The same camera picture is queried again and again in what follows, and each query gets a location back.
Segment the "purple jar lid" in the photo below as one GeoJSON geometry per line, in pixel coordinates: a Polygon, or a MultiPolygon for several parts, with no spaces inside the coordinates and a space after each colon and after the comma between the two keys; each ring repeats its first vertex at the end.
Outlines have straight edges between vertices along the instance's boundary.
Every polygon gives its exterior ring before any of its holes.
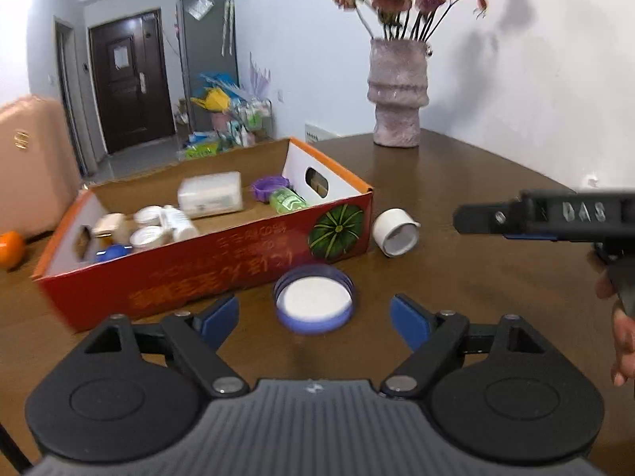
{"type": "Polygon", "coordinates": [[[252,184],[253,196],[260,202],[268,202],[271,194],[280,188],[290,188],[291,182],[289,179],[281,176],[274,175],[271,177],[263,177],[258,179],[252,184]]]}
{"type": "Polygon", "coordinates": [[[322,334],[350,320],[355,287],[329,265],[305,265],[282,276],[274,286],[278,319],[298,334],[322,334]]]}

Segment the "white wall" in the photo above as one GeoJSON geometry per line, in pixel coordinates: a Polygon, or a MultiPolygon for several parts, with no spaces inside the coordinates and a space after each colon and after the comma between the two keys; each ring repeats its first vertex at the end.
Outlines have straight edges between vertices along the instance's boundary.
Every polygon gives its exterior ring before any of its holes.
{"type": "MultiPolygon", "coordinates": [[[[371,24],[379,34],[377,22],[371,24]]],[[[304,139],[307,121],[338,134],[372,130],[369,35],[354,12],[331,0],[236,0],[236,52],[244,84],[250,52],[258,67],[271,70],[269,98],[279,137],[304,139]]]]}
{"type": "Polygon", "coordinates": [[[29,93],[27,18],[30,6],[31,0],[0,0],[0,106],[29,93]]]}
{"type": "MultiPolygon", "coordinates": [[[[588,173],[600,186],[635,186],[635,0],[490,6],[478,21],[472,2],[455,7],[433,36],[421,124],[569,186],[588,173]]],[[[250,52],[272,71],[280,136],[303,137],[307,121],[372,130],[368,35],[354,13],[330,0],[236,0],[236,33],[241,80],[250,52]]]]}
{"type": "Polygon", "coordinates": [[[185,94],[181,61],[178,53],[179,41],[174,28],[177,21],[177,0],[97,0],[85,7],[85,20],[87,27],[94,27],[95,25],[150,9],[161,9],[167,86],[169,88],[170,101],[174,104],[179,98],[183,98],[185,94]]]}
{"type": "MultiPolygon", "coordinates": [[[[106,154],[106,148],[91,97],[90,75],[81,69],[81,65],[89,61],[84,40],[86,25],[83,5],[78,0],[33,0],[29,10],[26,49],[31,93],[57,100],[62,98],[57,75],[56,19],[70,25],[75,31],[75,55],[79,64],[79,84],[84,104],[83,113],[81,109],[75,109],[75,121],[80,133],[88,129],[94,156],[99,161],[106,154]]],[[[87,147],[88,143],[83,142],[84,151],[87,147]]]]}

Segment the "pink suitcase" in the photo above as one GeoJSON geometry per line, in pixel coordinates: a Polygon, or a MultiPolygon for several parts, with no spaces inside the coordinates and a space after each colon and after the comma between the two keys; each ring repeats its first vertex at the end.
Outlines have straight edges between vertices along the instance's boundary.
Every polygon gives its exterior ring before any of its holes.
{"type": "Polygon", "coordinates": [[[0,107],[0,234],[54,230],[80,184],[61,103],[26,96],[0,107]]]}

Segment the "brown door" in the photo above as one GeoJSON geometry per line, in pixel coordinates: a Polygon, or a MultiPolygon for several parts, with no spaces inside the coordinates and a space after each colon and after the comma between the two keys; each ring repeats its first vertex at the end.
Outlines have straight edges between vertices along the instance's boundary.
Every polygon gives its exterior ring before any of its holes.
{"type": "Polygon", "coordinates": [[[90,29],[94,85],[108,152],[174,134],[161,11],[90,29]]]}

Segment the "tiled floor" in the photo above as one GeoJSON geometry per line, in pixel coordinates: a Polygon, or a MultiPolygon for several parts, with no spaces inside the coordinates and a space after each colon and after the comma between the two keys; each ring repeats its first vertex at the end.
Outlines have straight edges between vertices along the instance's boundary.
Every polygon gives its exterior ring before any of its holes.
{"type": "Polygon", "coordinates": [[[173,163],[178,160],[178,150],[176,136],[126,148],[107,156],[99,163],[97,173],[87,177],[87,182],[99,184],[173,163]]]}

